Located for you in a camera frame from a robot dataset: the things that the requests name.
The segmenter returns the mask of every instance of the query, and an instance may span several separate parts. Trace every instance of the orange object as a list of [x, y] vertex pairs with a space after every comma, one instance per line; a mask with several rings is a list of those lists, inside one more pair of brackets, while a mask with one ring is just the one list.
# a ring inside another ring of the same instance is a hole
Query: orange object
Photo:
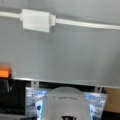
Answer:
[[10, 67], [6, 66], [0, 66], [0, 77], [2, 78], [8, 78], [11, 74]]

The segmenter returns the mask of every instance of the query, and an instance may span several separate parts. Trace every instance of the white cable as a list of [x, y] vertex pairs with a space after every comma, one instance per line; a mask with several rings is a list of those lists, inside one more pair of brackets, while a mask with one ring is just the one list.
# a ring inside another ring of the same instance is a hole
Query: white cable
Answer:
[[118, 26], [118, 25], [88, 23], [88, 22], [71, 21], [71, 20], [65, 20], [65, 19], [56, 19], [56, 23], [65, 24], [65, 25], [80, 26], [80, 27], [120, 30], [120, 26]]
[[55, 15], [49, 12], [35, 11], [28, 9], [23, 9], [21, 14], [0, 12], [0, 16], [20, 19], [21, 21], [23, 21], [24, 29], [43, 31], [43, 32], [50, 32], [50, 27], [55, 26], [56, 23], [79, 26], [79, 27], [120, 30], [119, 25], [89, 23], [89, 22], [59, 19], [56, 18]]
[[0, 12], [0, 16], [20, 19], [20, 14], [10, 12]]

